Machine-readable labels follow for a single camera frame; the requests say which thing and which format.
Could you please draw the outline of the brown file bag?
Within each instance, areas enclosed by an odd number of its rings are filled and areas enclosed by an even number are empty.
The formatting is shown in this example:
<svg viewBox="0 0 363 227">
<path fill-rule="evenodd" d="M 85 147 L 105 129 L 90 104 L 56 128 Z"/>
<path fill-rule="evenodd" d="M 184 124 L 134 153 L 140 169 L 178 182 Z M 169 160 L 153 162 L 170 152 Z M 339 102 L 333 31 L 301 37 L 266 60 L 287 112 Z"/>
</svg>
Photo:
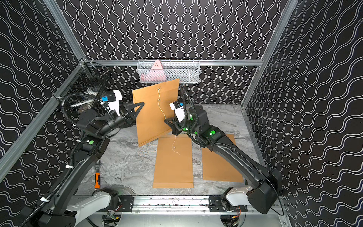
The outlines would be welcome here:
<svg viewBox="0 0 363 227">
<path fill-rule="evenodd" d="M 145 103 L 136 118 L 140 147 L 171 131 L 164 120 L 174 115 L 169 104 L 177 100 L 179 85 L 179 80 L 175 79 L 132 91 L 135 104 Z"/>
<path fill-rule="evenodd" d="M 193 188 L 192 140 L 186 134 L 158 139 L 153 188 Z"/>
<path fill-rule="evenodd" d="M 243 183 L 243 176 L 224 158 L 210 151 L 202 149 L 203 180 Z"/>
</svg>

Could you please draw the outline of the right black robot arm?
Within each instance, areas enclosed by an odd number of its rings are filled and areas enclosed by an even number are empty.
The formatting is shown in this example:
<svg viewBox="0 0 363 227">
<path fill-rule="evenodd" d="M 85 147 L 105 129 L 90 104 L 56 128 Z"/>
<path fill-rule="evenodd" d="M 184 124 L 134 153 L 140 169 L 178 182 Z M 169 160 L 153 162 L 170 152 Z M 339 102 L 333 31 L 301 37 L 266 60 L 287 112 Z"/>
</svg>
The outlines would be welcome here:
<svg viewBox="0 0 363 227">
<path fill-rule="evenodd" d="M 268 169 L 238 148 L 225 132 L 210 124 L 208 114 L 180 86 L 182 100 L 173 102 L 174 116 L 165 123 L 177 136 L 182 132 L 200 148 L 207 148 L 226 160 L 246 180 L 249 191 L 229 188 L 221 197 L 222 206 L 230 210 L 241 205 L 240 198 L 246 197 L 249 204 L 259 213 L 267 214 L 276 201 L 281 201 L 282 174 L 277 169 Z"/>
</svg>

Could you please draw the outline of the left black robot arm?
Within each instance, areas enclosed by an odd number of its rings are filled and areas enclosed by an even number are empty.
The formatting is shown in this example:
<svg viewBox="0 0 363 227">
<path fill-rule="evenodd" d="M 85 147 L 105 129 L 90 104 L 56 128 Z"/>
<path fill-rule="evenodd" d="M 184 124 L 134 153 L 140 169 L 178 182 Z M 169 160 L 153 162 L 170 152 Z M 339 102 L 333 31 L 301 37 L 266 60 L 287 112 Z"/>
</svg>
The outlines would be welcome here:
<svg viewBox="0 0 363 227">
<path fill-rule="evenodd" d="M 91 99 L 103 108 L 100 115 L 93 108 L 84 110 L 74 121 L 67 107 L 75 97 Z M 34 206 L 25 206 L 21 211 L 22 227 L 75 227 L 99 210 L 117 210 L 121 207 L 118 192 L 102 189 L 75 205 L 70 204 L 73 194 L 88 171 L 100 161 L 106 151 L 109 133 L 116 129 L 129 128 L 136 123 L 144 102 L 120 103 L 117 95 L 111 92 L 104 97 L 86 93 L 70 93 L 61 100 L 64 116 L 82 131 L 81 138 L 70 153 L 65 170 L 51 189 Z"/>
</svg>

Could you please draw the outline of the pink triangular board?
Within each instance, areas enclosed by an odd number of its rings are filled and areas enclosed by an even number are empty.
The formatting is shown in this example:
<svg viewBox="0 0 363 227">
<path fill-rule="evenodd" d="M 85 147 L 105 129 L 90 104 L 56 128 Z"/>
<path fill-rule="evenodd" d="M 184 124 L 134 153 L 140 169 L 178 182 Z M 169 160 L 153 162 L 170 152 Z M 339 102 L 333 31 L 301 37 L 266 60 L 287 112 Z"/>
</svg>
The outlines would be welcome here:
<svg viewBox="0 0 363 227">
<path fill-rule="evenodd" d="M 158 59 L 154 62 L 151 69 L 143 75 L 144 82 L 161 82 L 166 81 L 166 75 L 161 61 Z"/>
</svg>

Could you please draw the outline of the orange handled tool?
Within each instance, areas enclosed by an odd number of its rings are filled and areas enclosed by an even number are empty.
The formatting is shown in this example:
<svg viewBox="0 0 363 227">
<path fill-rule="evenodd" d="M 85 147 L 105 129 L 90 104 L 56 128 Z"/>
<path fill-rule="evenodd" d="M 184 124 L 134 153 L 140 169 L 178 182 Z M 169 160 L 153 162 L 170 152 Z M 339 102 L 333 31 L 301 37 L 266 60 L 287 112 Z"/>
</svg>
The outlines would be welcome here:
<svg viewBox="0 0 363 227">
<path fill-rule="evenodd" d="M 101 160 L 98 160 L 95 165 L 95 185 L 94 189 L 96 191 L 99 191 L 101 188 L 101 177 L 100 177 L 100 168 L 101 168 L 102 162 Z"/>
</svg>

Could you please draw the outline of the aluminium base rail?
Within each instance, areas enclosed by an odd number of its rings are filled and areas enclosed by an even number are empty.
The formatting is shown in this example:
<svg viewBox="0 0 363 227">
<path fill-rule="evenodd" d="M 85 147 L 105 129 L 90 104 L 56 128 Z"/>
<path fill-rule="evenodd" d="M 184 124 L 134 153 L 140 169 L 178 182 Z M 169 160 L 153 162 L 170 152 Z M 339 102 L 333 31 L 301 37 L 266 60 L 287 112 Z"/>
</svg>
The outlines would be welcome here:
<svg viewBox="0 0 363 227">
<path fill-rule="evenodd" d="M 75 212 L 77 217 L 88 217 L 98 211 L 111 212 L 206 212 L 206 213 L 239 213 L 246 212 L 247 207 L 253 207 L 261 214 L 277 207 L 277 203 L 264 207 L 265 200 L 257 203 L 248 201 L 245 194 L 226 194 L 220 196 L 118 196 L 106 192 L 82 200 L 75 204 L 57 202 L 53 214 Z"/>
</svg>

